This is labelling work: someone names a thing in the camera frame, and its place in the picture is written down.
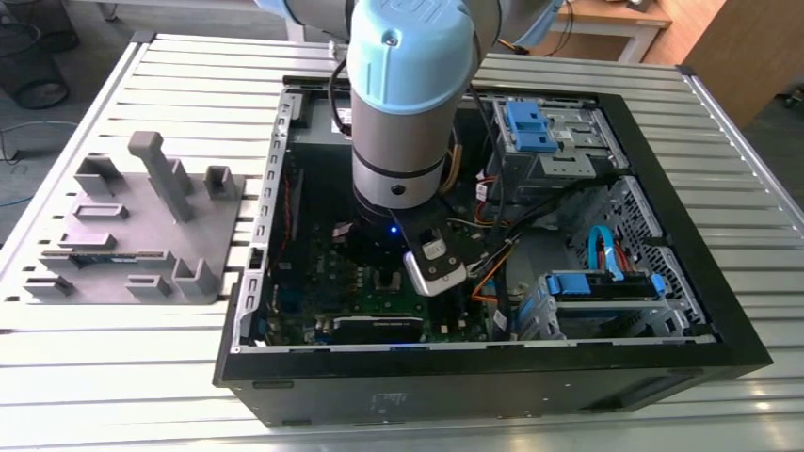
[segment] orange wire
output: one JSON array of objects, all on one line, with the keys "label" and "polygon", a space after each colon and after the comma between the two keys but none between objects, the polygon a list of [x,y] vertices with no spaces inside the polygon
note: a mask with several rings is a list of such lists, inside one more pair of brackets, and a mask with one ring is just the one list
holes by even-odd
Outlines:
[{"label": "orange wire", "polygon": [[497,299],[493,299],[492,297],[473,297],[472,301],[485,301],[486,303],[496,303]]},{"label": "orange wire", "polygon": [[486,274],[486,277],[480,281],[480,284],[477,284],[477,287],[474,287],[474,290],[472,291],[472,299],[474,299],[477,297],[477,294],[480,293],[480,289],[482,289],[482,286],[486,285],[486,282],[489,281],[490,276],[497,271],[497,269],[500,268],[500,266],[502,265],[502,263],[508,260],[508,257],[510,256],[512,252],[513,252],[513,250],[509,250],[505,253],[505,255],[502,256],[502,259],[500,259],[497,261],[497,263],[494,264],[494,266],[490,268],[490,271]]}]

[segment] metal work surface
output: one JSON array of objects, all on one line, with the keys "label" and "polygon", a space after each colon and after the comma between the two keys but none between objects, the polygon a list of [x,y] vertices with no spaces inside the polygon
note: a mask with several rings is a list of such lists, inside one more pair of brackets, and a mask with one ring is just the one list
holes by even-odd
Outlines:
[{"label": "metal work surface", "polygon": [[[158,131],[186,172],[246,176],[228,269],[244,267],[284,75],[326,76],[325,46],[160,35],[130,44],[0,250],[0,449],[713,450],[804,444],[802,217],[693,78],[673,68],[493,56],[480,86],[624,97],[774,364],[637,412],[460,423],[266,429],[212,384],[226,303],[26,305],[28,266],[58,234],[82,157],[144,171],[125,149]],[[236,273],[224,277],[222,295]]]}]

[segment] black cable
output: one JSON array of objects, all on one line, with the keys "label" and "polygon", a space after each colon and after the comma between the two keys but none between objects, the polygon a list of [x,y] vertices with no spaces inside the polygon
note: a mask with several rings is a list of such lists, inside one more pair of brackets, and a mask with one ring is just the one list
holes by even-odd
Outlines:
[{"label": "black cable", "polygon": [[508,262],[504,262],[497,268],[493,274],[493,286],[497,288],[493,293],[497,297],[497,312],[502,315],[505,320],[500,319],[500,322],[505,325],[505,328],[500,328],[496,322],[496,316],[493,319],[493,331],[490,339],[493,341],[508,341],[510,339],[510,297],[508,295],[508,273],[506,273]]},{"label": "black cable", "polygon": [[554,49],[545,55],[545,57],[552,57],[564,49],[566,43],[569,42],[569,38],[573,35],[576,28],[576,10],[573,8],[573,3],[569,0],[566,1],[566,9],[569,11],[569,20],[566,21],[566,24],[564,24],[564,31],[561,31],[561,36],[557,40],[557,44],[554,45]]},{"label": "black cable", "polygon": [[580,181],[572,182],[569,185],[564,186],[545,201],[537,204],[534,207],[528,210],[522,214],[522,216],[513,222],[506,230],[506,237],[513,236],[518,230],[532,224],[536,220],[549,215],[552,211],[557,208],[557,203],[566,198],[569,195],[573,195],[586,188],[592,188],[593,186],[608,186],[613,184],[621,176],[629,175],[630,171],[626,169],[617,169],[594,179],[582,179]]},{"label": "black cable", "polygon": [[497,209],[497,214],[493,217],[493,224],[490,226],[490,240],[493,243],[497,240],[500,226],[502,225],[502,214],[505,212],[505,175],[502,174],[505,172],[505,151],[502,151],[502,148],[500,148],[500,143],[493,137],[493,127],[490,125],[489,117],[486,116],[486,110],[482,107],[482,101],[480,100],[477,89],[474,89],[474,86],[470,83],[468,84],[468,93],[470,94],[474,105],[477,106],[477,110],[480,111],[482,124],[486,126],[486,132],[489,133],[490,138],[490,146],[493,149],[493,157],[497,161],[496,163],[498,168],[496,185],[500,187],[500,208]]},{"label": "black cable", "polygon": [[336,106],[336,83],[337,76],[342,72],[342,68],[346,67],[346,58],[342,59],[337,63],[336,69],[332,71],[332,75],[329,76],[329,84],[326,86],[326,95],[329,96],[329,107],[332,108],[332,121],[336,122],[337,130],[346,137],[352,136],[352,126],[342,123],[342,119],[337,114],[337,106]]},{"label": "black cable", "polygon": [[2,130],[0,130],[0,153],[2,153],[2,161],[9,167],[20,163],[18,157],[16,158],[16,160],[10,160],[9,156],[5,154],[5,134],[2,133]]}]

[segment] blue drive bracket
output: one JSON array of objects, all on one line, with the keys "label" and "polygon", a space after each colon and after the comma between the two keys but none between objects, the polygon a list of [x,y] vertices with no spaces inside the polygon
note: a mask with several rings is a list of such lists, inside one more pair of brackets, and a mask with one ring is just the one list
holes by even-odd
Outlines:
[{"label": "blue drive bracket", "polygon": [[548,290],[550,295],[590,295],[592,287],[586,281],[586,275],[582,273],[577,274],[558,274],[550,275],[546,278]]},{"label": "blue drive bracket", "polygon": [[536,102],[508,102],[506,110],[516,151],[554,153],[557,143],[549,134],[550,120],[541,114]]}]

